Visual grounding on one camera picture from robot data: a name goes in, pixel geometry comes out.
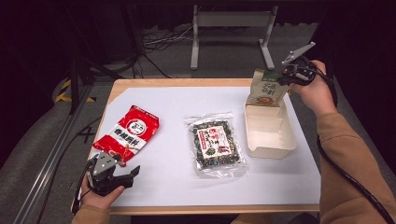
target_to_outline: tan sleeve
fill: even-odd
[[[364,141],[340,114],[318,117],[318,134],[327,155],[367,188],[396,218],[396,203]],[[323,158],[320,216],[323,224],[386,223],[370,202]]]
[[[110,220],[110,210],[82,205],[72,220],[72,224],[107,224]]]

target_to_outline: human arm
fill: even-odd
[[[110,220],[110,206],[123,193],[124,186],[114,189],[102,197],[88,187],[88,177],[84,176],[81,183],[81,207],[73,218],[72,224],[95,223],[106,224]]]
[[[326,72],[323,63],[313,63]],[[345,118],[337,112],[332,95],[321,77],[308,86],[291,84],[305,104],[317,116],[318,135],[326,154],[366,187],[396,217],[396,203],[378,164],[364,141],[353,131]],[[321,223],[385,223],[384,218],[369,201],[347,182],[322,157],[321,167]]]

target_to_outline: person's right arm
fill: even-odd
[[[323,63],[313,63],[324,73]],[[356,178],[396,217],[396,203],[377,162],[364,141],[338,113],[326,83],[317,76],[308,86],[290,84],[317,116],[318,135],[326,154]],[[329,163],[320,158],[320,223],[386,223],[370,202]]]

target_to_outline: white circular logo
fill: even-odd
[[[142,135],[146,129],[146,123],[141,119],[133,119],[128,124],[128,132],[137,136]]]

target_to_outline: white box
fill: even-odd
[[[248,155],[283,159],[297,147],[285,102],[279,107],[245,106]]]

